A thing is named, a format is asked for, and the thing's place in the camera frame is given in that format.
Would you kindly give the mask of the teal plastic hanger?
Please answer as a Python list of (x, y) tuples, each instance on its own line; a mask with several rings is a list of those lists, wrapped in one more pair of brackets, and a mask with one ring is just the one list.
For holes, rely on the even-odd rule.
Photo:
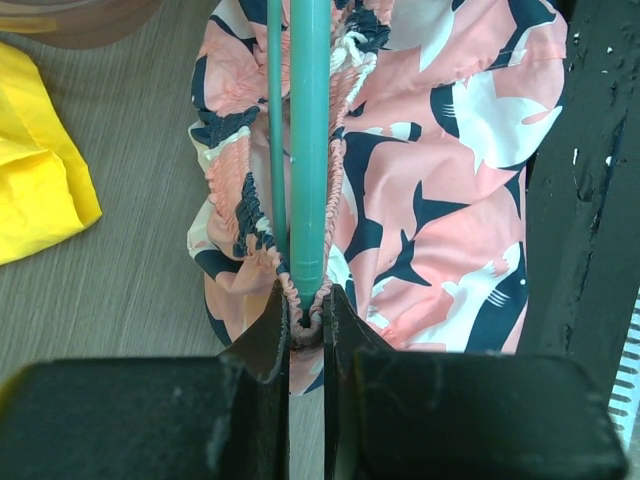
[(290, 3), (291, 191), (283, 157), (282, 3), (267, 2), (271, 191), (278, 250), (288, 260), (300, 307), (311, 307), (323, 281), (329, 127), (331, 8)]

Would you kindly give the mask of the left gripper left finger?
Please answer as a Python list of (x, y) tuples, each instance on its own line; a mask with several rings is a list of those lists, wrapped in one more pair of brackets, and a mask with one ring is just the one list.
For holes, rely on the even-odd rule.
[(26, 366), (1, 389), (5, 479), (285, 479), (287, 300), (213, 357)]

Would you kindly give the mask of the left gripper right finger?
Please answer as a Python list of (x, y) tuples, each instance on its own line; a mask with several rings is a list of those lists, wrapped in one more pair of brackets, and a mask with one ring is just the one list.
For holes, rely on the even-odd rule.
[(393, 349), (344, 289), (323, 301), (329, 479), (623, 479), (588, 375), (557, 357)]

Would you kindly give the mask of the pink whale print shorts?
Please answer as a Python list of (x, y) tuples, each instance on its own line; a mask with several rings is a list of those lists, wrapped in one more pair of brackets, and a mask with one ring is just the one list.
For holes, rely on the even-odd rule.
[[(325, 282), (398, 349), (515, 351), (526, 164), (562, 110), (547, 1), (334, 1)], [(223, 1), (189, 134), (210, 192), (188, 231), (224, 344), (288, 281), (271, 230), (267, 5)]]

